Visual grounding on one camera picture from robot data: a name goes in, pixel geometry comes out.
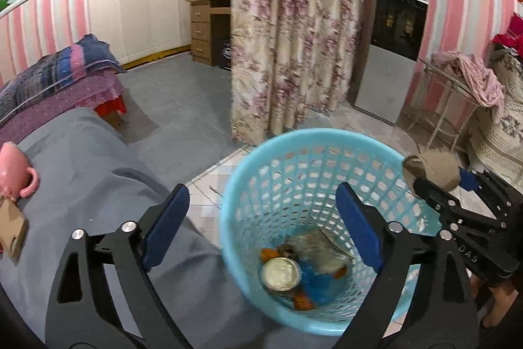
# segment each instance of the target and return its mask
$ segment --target blue gripper pad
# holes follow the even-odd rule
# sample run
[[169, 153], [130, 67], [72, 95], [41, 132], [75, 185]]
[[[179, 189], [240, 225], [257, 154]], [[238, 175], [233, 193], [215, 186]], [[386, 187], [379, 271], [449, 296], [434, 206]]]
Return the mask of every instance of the blue gripper pad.
[[460, 167], [459, 176], [461, 178], [459, 186], [463, 188], [465, 191], [475, 191], [479, 188], [480, 185], [476, 180], [475, 174], [470, 173], [468, 170], [465, 170]]
[[189, 210], [189, 199], [189, 190], [185, 185], [181, 185], [170, 200], [167, 199], [163, 211], [144, 238], [142, 267], [145, 271], [158, 266], [163, 260]]
[[374, 269], [376, 273], [383, 266], [381, 240], [375, 233], [362, 209], [366, 208], [354, 190], [347, 183], [342, 183], [336, 190], [336, 207], [350, 238], [354, 242], [363, 263]]

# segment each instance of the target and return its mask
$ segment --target metal screw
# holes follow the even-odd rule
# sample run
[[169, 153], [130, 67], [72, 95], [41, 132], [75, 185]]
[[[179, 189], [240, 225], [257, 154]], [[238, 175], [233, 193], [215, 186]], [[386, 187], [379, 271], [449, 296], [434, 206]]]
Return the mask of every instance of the metal screw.
[[136, 229], [136, 222], [129, 221], [122, 225], [122, 231], [133, 232]]
[[452, 234], [447, 230], [442, 230], [439, 232], [439, 236], [443, 238], [445, 241], [452, 240]]
[[78, 228], [77, 230], [73, 231], [73, 234], [71, 235], [73, 239], [80, 239], [85, 235], [85, 231]]
[[401, 223], [399, 222], [391, 222], [389, 223], [389, 230], [395, 232], [396, 234], [399, 234], [403, 231], [403, 225], [401, 225]]

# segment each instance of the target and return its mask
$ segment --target pink cloth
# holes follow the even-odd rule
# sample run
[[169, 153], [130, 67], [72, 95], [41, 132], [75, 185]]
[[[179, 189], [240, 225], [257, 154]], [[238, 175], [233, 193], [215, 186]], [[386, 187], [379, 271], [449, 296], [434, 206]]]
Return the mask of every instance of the pink cloth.
[[15, 115], [0, 128], [0, 145], [7, 141], [17, 144], [67, 110], [94, 109], [104, 102], [116, 100], [123, 92], [124, 87], [113, 71], [97, 71]]
[[505, 87], [481, 58], [455, 51], [437, 52], [432, 54], [432, 63], [442, 70], [457, 65], [474, 98], [481, 106], [492, 108], [494, 123], [499, 123], [505, 112]]

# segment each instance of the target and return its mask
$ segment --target drawer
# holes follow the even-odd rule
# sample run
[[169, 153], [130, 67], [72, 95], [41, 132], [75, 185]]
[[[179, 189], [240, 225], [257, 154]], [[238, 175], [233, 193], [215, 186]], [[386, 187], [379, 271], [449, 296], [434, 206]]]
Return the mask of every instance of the drawer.
[[191, 40], [191, 50], [197, 57], [211, 59], [211, 44], [205, 41]]
[[191, 37], [201, 41], [210, 41], [211, 25], [209, 23], [191, 23]]
[[194, 5], [191, 6], [191, 21], [199, 23], [209, 23], [209, 6]]

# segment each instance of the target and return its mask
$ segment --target floral curtain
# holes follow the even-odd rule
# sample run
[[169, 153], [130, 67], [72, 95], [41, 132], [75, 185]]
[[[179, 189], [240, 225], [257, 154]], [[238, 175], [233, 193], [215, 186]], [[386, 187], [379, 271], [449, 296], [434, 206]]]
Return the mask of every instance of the floral curtain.
[[345, 99], [360, 0], [232, 0], [232, 133], [258, 145]]

